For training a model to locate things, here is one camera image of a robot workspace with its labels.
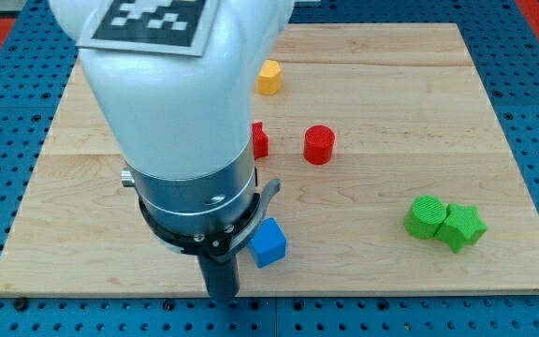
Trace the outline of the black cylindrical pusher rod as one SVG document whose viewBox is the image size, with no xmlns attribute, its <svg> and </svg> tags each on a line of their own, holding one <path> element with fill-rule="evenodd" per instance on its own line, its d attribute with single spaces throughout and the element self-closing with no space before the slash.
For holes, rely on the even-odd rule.
<svg viewBox="0 0 539 337">
<path fill-rule="evenodd" d="M 231 300 L 240 290 L 238 263 L 235 257 L 217 262 L 208 256 L 198 257 L 208 294 L 215 300 Z"/>
</svg>

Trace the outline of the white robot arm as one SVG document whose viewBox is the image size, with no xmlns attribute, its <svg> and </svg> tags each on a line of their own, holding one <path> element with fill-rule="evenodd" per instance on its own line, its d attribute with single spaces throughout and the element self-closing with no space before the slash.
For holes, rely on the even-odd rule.
<svg viewBox="0 0 539 337">
<path fill-rule="evenodd" d="M 252 91 L 292 0 L 50 0 L 123 154 L 151 231 L 239 291 L 237 253 L 279 180 L 256 182 Z"/>
</svg>

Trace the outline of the silver black tool clamp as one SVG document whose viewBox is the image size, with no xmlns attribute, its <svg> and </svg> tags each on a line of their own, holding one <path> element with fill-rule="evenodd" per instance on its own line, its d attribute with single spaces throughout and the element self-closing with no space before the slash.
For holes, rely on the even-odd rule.
<svg viewBox="0 0 539 337">
<path fill-rule="evenodd" d="M 217 263 L 234 257 L 258 231 L 281 180 L 257 191 L 253 145 L 227 166 L 187 180 L 162 180 L 126 167 L 122 184 L 138 195 L 151 231 L 172 249 Z"/>
</svg>

